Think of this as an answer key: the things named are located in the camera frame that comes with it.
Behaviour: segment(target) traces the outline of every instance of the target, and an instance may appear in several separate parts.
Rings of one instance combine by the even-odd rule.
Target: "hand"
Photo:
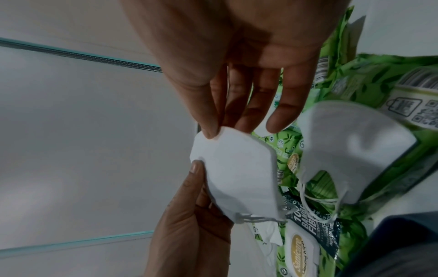
[[[319,51],[349,0],[122,0],[207,138],[219,126],[252,132],[283,93],[267,129],[300,114]],[[251,87],[252,97],[248,102]]]
[[[194,161],[152,237],[145,277],[226,277],[233,222],[211,203]]]

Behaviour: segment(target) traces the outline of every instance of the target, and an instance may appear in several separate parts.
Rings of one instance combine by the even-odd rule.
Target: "white face mask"
[[[197,134],[190,160],[205,164],[212,202],[235,223],[283,221],[274,149],[251,135],[222,127],[208,140]]]
[[[355,204],[365,188],[417,142],[394,119],[354,102],[319,102],[300,115],[298,125],[304,139],[297,172],[303,205],[307,206],[305,184],[325,170],[333,180],[338,199],[324,201],[334,204],[336,212],[341,203]],[[313,213],[311,216],[324,221]]]

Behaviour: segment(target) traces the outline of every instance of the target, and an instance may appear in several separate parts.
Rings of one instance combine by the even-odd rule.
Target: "person's right hand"
[[[319,51],[349,0],[122,0],[207,138],[221,125],[252,132],[283,93],[267,129],[300,114]],[[254,87],[250,101],[251,87]]]

